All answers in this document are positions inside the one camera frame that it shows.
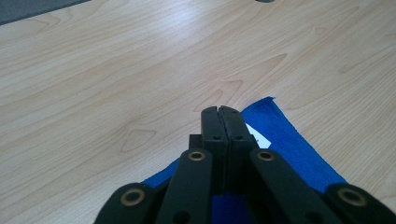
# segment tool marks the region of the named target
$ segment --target wood grain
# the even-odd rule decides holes
[[[92,223],[268,95],[396,212],[395,1],[95,0],[0,26],[0,62],[1,223]]]

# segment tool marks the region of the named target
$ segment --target table surface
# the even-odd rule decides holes
[[[1,223],[92,223],[265,96],[396,211],[395,1],[94,0],[0,26],[0,62]]]

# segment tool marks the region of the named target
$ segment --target gray surface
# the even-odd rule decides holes
[[[0,0],[0,25],[90,0]]]

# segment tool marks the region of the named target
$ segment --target white label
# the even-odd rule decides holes
[[[262,136],[262,134],[257,132],[254,128],[250,127],[250,125],[248,124],[247,124],[247,129],[251,134],[254,135],[257,144],[259,144],[260,148],[268,148],[269,146],[271,146],[271,142],[268,141],[268,139],[266,139],[264,136]]]

